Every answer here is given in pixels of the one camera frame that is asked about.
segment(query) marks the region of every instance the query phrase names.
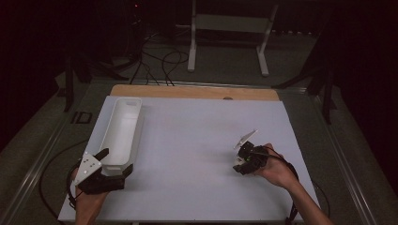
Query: white tray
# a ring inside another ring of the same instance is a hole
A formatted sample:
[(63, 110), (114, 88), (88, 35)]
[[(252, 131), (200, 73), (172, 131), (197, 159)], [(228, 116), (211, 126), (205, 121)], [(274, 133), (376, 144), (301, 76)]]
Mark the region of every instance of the white tray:
[(144, 119), (141, 106), (137, 97), (120, 97), (115, 102), (99, 149), (109, 148), (109, 155), (101, 161), (108, 175), (122, 174), (136, 159)]

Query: metal stand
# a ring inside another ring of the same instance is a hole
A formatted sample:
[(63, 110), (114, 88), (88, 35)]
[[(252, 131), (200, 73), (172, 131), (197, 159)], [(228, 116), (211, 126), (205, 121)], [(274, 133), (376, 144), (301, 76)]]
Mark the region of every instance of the metal stand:
[(251, 17), (233, 17), (222, 15), (196, 14), (196, 0), (192, 0), (192, 17), (191, 17), (191, 48), (188, 60), (188, 71), (195, 71), (196, 60), (196, 30), (219, 30), (219, 31), (237, 31), (263, 33), (263, 42), (257, 46), (258, 62), (260, 64), (261, 75), (267, 77), (268, 66), (264, 49), (266, 48), (269, 35), (271, 33), (273, 21), (278, 10), (278, 5), (274, 5), (269, 18), (251, 18)]

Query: forearm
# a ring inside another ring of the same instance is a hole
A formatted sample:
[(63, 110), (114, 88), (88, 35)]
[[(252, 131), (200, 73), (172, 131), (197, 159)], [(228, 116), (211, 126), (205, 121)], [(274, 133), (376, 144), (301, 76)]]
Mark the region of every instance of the forearm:
[(322, 212), (311, 196), (307, 193), (300, 182), (295, 183), (288, 189), (298, 212), (304, 219), (305, 224), (333, 224)]
[(75, 225), (91, 225), (94, 224), (96, 216), (94, 213), (78, 211), (76, 213)]

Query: table surface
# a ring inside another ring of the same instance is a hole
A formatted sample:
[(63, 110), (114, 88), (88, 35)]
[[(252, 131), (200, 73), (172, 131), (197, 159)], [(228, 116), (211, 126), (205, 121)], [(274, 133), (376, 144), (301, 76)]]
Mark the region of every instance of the table surface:
[[(113, 104), (120, 97), (143, 99), (145, 125), (134, 172), (126, 179), (124, 190), (107, 198), (98, 219), (283, 220), (292, 204), (288, 193), (264, 178), (242, 176), (232, 169), (236, 155), (233, 146), (253, 128), (258, 128), (259, 134), (251, 142), (263, 144), (267, 139), (281, 149), (317, 202), (284, 105), (274, 90), (116, 85), (105, 100), (87, 152), (95, 154)], [(223, 100), (229, 97), (234, 100)], [(68, 200), (59, 219), (74, 219)]]
[(157, 97), (157, 98), (205, 98), (236, 100), (279, 100), (272, 89), (252, 89), (235, 87), (203, 86), (150, 86), (150, 85), (115, 85), (111, 96)]

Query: dark background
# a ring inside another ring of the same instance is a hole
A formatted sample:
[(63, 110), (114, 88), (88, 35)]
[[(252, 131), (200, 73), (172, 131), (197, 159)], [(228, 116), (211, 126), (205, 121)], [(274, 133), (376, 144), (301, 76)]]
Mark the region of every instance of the dark background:
[[(137, 19), (133, 16), (142, 17), (151, 28), (169, 37), (174, 35), (176, 23), (191, 23), (191, 1), (144, 2), (8, 0), (1, 3), (1, 149), (57, 92), (54, 77), (65, 69), (66, 49), (78, 49), (95, 60), (109, 61), (112, 56), (139, 51), (134, 44), (124, 49), (127, 34), (121, 32)], [(225, 2), (204, 1), (198, 11), (230, 14), (230, 8), (239, 8), (238, 14), (243, 16), (269, 11), (264, 1), (234, 0), (229, 1), (228, 7), (221, 7)], [(301, 32), (319, 36), (307, 64), (328, 60), (345, 103), (397, 191), (397, 97), (392, 90), (397, 84), (398, 71), (395, 55), (398, 4), (325, 2), (283, 1), (273, 28), (278, 35)], [(129, 7), (130, 11), (126, 11), (126, 6), (136, 3), (140, 4), (140, 10)], [(253, 4), (258, 5), (256, 11), (249, 10)], [(132, 17), (126, 21), (124, 13)], [(139, 42), (130, 28), (132, 41)]]

